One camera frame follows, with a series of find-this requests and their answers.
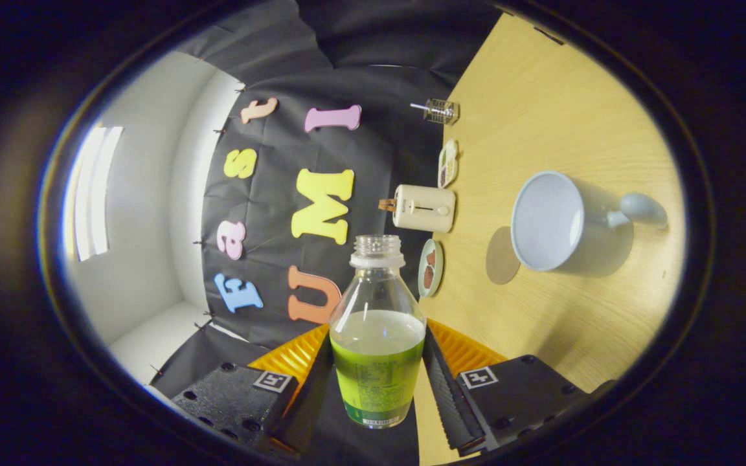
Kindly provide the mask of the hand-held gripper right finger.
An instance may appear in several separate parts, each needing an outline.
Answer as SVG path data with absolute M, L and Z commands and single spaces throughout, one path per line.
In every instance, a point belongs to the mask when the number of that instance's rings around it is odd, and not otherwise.
M 503 357 L 432 319 L 423 360 L 448 445 L 462 457 L 530 443 L 613 385 L 586 392 L 536 356 Z

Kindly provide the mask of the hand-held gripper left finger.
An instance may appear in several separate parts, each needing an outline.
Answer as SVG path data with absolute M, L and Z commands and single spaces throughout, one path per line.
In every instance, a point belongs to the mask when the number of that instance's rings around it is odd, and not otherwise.
M 216 432 L 270 454 L 304 454 L 332 370 L 327 324 L 247 365 L 223 362 L 172 398 Z

